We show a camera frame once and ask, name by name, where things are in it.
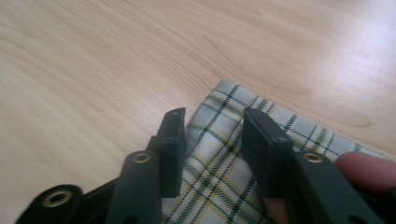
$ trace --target green stripe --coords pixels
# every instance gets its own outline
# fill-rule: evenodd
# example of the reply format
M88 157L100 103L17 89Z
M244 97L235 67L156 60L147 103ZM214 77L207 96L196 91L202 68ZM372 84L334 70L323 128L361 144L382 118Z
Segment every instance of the green stripe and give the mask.
M218 93L223 94L223 95L228 95L228 92L226 92L226 91L218 91L218 90L214 90L211 94L213 94L214 92L218 92ZM236 101L238 104L242 105L243 107L248 106L248 104L246 104L243 101L240 101L238 98L234 98L233 97L233 100Z
M254 183L254 177L252 176L249 181L247 182L247 186L245 187L244 191L242 192L242 194L239 196L238 198L238 202L236 204L233 205L233 211L231 212L231 214L228 216L227 219L227 223L233 223L233 218L235 217L236 214L239 215L240 213L240 207L242 202L246 199L246 197L248 196L248 193L250 192L251 188L253 187L253 183Z
M296 120L297 120L297 116L293 114L289 119L288 123L286 124L286 126L283 128L283 130L287 133L288 130L290 130L291 126L294 124L294 121Z
M315 141L317 144L315 144L315 145L312 147L312 150L318 151L318 148L319 148L319 147L323 147L322 143L323 143L323 140L324 140L325 137L326 137L326 134L327 134L327 130L326 130L326 129L322 129L322 130L320 131L320 135L319 135L318 139Z
M257 101L257 99L258 99L258 97L256 97L256 98L252 101L252 103L254 104L254 103ZM238 125L235 125L235 126L234 126L233 130L232 130L231 133L229 134L229 139L228 139L228 141L231 140L230 137L233 136L233 133L235 132L235 130L237 130L236 127L238 127ZM224 161L230 156L230 154L233 155L232 152L233 152L234 148L238 145L238 143L239 143L240 140L241 140L241 137L239 137L239 138L237 137L236 139L234 139L233 144L232 144L232 147L230 147L229 150L227 150L226 153L225 153L223 156L221 156L221 158L218 160L217 164L216 164L215 167L214 167L215 173L218 171L218 169L220 168L220 166L224 166ZM220 177L223 177L223 176L225 176L225 174L228 173L228 170L230 169L231 165L232 165L233 162L236 160L236 158L238 158L238 155L239 155L239 154L240 154L240 152L238 151L237 154L234 155L234 157L232 158L232 161L228 164L228 166L227 166L227 168L225 169L224 173L223 173ZM197 214L195 215L195 217L194 217L193 220L195 220L196 218L198 218L198 216L200 216L200 214L201 214L201 212L202 212L202 210L203 210L203 208L204 208L204 206L205 206L205 203L206 203L206 200L205 200L205 202L201 205L200 209L198 210L198 212L197 212Z
M263 99L263 100L260 102L260 104L259 104L259 106L258 106L257 108L258 108L259 110L262 110L268 103L269 103L269 102L268 102L267 100Z
M217 97L215 95L209 95L207 99L216 103L216 104L221 104L221 102L222 102L222 99L220 99L219 97ZM236 107L232 104L227 104L224 107L224 109L227 109L238 116L243 116L243 114L244 114L243 111L241 111L240 107Z
M195 158L199 163L201 163L203 166L205 165L201 160L199 160L198 158ZM192 166L192 165L190 165L190 164L188 164L188 166L186 166L186 170L187 171L189 171L192 175L197 175L199 172L196 170L196 168L194 167L194 166ZM211 173L212 175L216 175L216 174L214 174L213 173L213 171L211 171L211 170L207 170L209 173ZM223 178L221 178L221 177L218 177L221 181L222 181L222 183L230 190L230 191L232 191L233 192L233 194L235 194L235 195L238 195L238 192L230 185L230 183L228 183L227 181L225 181ZM250 206L250 207L252 207L254 210L256 210L256 212L259 212L260 213L260 211L261 211L261 209L260 208L258 208L258 207L256 207L254 204L252 204L251 202L249 202L249 201L246 201L246 203Z
M226 151L226 153L224 154L224 156L222 156L222 157L220 158L219 161L221 161L221 163L224 163L224 161L230 156L230 155L227 155L227 154L229 154L228 151ZM225 169L225 171L223 172L223 174L220 176L220 178L223 178L223 177L225 176L225 174L228 172L228 170L230 169L230 166L233 164L233 162L235 161L235 159L236 159L236 157L233 157L233 159L232 159L231 162L228 164L227 168ZM208 197L208 198L210 198L210 197L212 196L213 192L217 190L218 184L219 184L219 181L218 181L212 188L210 188L211 190L210 190L210 193L209 193L209 197ZM198 218L198 216L200 216L200 214L201 214L202 210L204 209L205 204L207 203L207 201L208 201L208 199L206 199L206 200L204 201L204 203L201 205L201 207L199 208L198 212L195 214L195 216L194 216L192 222L194 222L194 220L195 220L196 218Z
M192 124L190 125L190 128L191 128L191 129L197 129L197 130L200 130L200 129L201 129L200 126L198 126L198 125L196 125L196 124L194 124L194 123L192 123ZM208 129L208 130L206 131L206 133L209 133L209 134L212 135L214 138L216 138L224 147L227 148L227 150L233 151L233 149L234 149L235 146L230 145L230 142L229 142L228 140L223 139L220 135L218 135L218 134L217 134L216 132L214 132L212 129Z
M225 217L227 217L227 212L224 211L224 209L222 209L218 204L216 204L215 202L213 202L213 201L211 200L211 198L205 196L205 195L204 195L204 192L203 192L201 189L197 189L197 188L194 187L194 185L196 185L197 183L193 183L193 184L192 184L192 183L190 183L190 182L189 182L187 179L185 179L185 178L183 178L183 182L184 182L186 185L188 185L191 189L193 189L193 190L194 190L194 193L195 193L196 195L200 195L200 197L204 197L205 199L209 200L209 202L210 202L211 204L213 204L217 209L219 209L219 211L220 211ZM203 183L201 183L201 184L202 184L202 185L209 186L209 187L212 187L212 188L215 187L213 184L210 183L210 180L208 180L208 178L204 179Z
M196 145L198 145L201 140L203 139L205 133L207 132L207 130L213 125L213 123L216 121L216 119L219 117L219 115L221 114L222 109L227 105L228 101L230 101L230 99L232 98L232 96L235 94L235 92L237 91L237 89L239 88L238 85L233 86L231 92L229 94L227 94L226 99L224 100L224 102L221 103L220 107L219 107L219 111L216 112L215 116L213 117L212 120L210 120L210 122L206 125L206 127L203 129L203 131L200 133L199 137L198 137L198 141L196 143ZM186 193L183 198L180 200L179 204L177 205L177 207L172 211L171 216L172 217L175 212L177 211L177 209L180 207L180 205L184 202L184 200L186 199L188 193ZM178 218L177 222L181 221L181 219L184 219L183 217L185 217L190 211L191 211L191 203L189 203L189 207L187 209L185 209L183 211L183 213L181 214L181 216Z
M298 148L299 150L308 150L308 147L307 147L306 145L307 145L309 142L316 143L315 141L313 141L312 136L313 136L314 133L316 132L317 128L318 128L318 125L315 125L314 128L312 129L311 133L310 133L308 136L304 136L304 135L301 134L301 133L295 132L295 133L298 133L298 134L299 134L301 137L303 137L305 140L304 140L304 143L301 145L300 143L298 143L298 141L294 141L294 139L293 139L293 144L294 144L295 146L297 146L297 148Z
M203 103L202 106L205 106L205 107L207 107L207 108L213 110L215 113L216 113L216 111L218 111L218 109L216 108L215 105L207 105L206 103ZM232 118L232 117L228 116L227 114L221 114L221 115L222 115L223 117L225 117L225 118L228 118L228 119L237 121L237 119Z
M334 137L335 137L335 134L332 133L332 137L330 138L329 142L327 143L327 146L324 148L323 156L326 156L326 154L328 152L332 153L334 156L340 155L338 152L330 149L330 146L332 145L332 142L334 141Z

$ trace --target checkered cloth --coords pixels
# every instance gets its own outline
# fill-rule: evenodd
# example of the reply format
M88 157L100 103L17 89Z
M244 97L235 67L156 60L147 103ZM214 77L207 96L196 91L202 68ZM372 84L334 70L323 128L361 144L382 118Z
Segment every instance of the checkered cloth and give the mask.
M291 137L296 151L316 151L331 160L348 151L378 155L223 80L188 125L192 153L184 168L181 195L163 200L164 223L274 223L239 150L245 107L267 113Z

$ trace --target light wood surface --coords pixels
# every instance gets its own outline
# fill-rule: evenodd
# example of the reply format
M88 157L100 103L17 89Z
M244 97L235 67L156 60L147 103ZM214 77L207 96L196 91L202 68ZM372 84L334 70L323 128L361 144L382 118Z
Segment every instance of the light wood surface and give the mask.
M223 78L396 159L394 1L0 2L0 223L117 176Z

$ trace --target screw hole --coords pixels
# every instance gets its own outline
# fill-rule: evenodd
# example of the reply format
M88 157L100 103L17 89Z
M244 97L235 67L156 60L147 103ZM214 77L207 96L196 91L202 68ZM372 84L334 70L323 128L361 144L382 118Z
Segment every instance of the screw hole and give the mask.
M141 162L146 162L146 161L149 161L149 160L150 160L150 155L144 154L144 153L138 154L138 155L136 155L134 157L134 162L141 163Z
M43 206L57 207L59 205L67 203L67 201L69 201L71 198L72 192L67 189L60 189L48 195L43 201Z
M321 163L321 162L323 162L323 159L320 156L315 155L313 153L305 153L304 154L304 159L306 159L307 161L313 162L313 163Z

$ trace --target finger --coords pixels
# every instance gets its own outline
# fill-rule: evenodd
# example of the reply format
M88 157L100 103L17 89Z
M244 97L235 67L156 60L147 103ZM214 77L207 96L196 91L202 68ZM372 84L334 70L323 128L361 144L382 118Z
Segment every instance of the finger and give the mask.
M285 207L285 198L264 199L268 213L277 224L289 224L288 214Z
M346 179L358 189L386 195L396 186L396 163L361 152L348 152L335 162Z

